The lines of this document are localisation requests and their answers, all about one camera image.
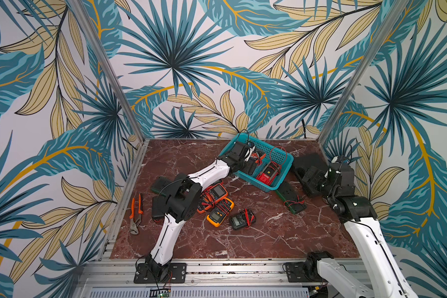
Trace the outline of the orange grey multimeter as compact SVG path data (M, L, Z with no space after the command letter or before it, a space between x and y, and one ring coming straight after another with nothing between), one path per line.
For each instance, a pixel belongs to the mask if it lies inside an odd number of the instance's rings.
M266 153L265 153L264 151L255 149L255 150L252 152L252 155L251 155L250 159L251 159L252 161L254 161L254 163L255 163L257 166L260 166L260 165L262 164L263 160L265 159L265 157L266 157Z

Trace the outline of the green black multimeter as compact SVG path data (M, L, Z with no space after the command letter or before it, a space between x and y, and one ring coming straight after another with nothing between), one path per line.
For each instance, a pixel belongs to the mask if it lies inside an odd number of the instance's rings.
M276 193L290 213L296 215L306 210L307 205L305 200L299 197L295 189L287 181L280 184Z

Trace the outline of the small dark green multimeter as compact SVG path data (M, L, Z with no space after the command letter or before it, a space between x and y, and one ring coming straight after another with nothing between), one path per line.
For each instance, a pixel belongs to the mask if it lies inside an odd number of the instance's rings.
M254 222L256 222L256 216L250 209L244 209L238 214L232 216L229 220L230 226L234 230L240 230L242 228L249 228Z

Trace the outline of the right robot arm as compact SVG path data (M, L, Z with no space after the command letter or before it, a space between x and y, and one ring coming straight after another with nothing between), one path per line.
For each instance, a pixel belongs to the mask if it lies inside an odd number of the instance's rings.
M366 286L328 252L309 253L304 272L307 279L326 281L343 298L415 298L416 292L402 274L382 235L380 221L370 200L355 193L355 172L339 156L323 169L310 165L297 173L308 195L320 194L336 214L358 249L371 285Z

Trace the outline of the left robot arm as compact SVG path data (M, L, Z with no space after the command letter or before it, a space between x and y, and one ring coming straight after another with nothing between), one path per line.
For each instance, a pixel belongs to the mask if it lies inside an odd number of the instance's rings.
M218 156L209 166L189 175L179 174L160 191L158 198L163 202L159 210L163 213L163 226L155 246L142 263L145 272L155 281L166 279L177 239L186 221L195 215L202 192L218 180L241 170L254 150L251 142L235 141L230 150Z

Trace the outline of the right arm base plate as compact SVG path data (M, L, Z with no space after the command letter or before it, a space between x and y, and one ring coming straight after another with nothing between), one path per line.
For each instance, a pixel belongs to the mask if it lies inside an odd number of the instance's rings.
M319 283L326 284L328 281L317 272L315 264L306 262L287 262L282 265L289 283Z

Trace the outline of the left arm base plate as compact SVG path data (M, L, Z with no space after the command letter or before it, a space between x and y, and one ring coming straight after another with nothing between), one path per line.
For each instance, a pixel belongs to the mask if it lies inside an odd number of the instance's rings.
M186 263L170 263L164 266L139 263L136 267L134 284L183 284L186 281L186 273Z

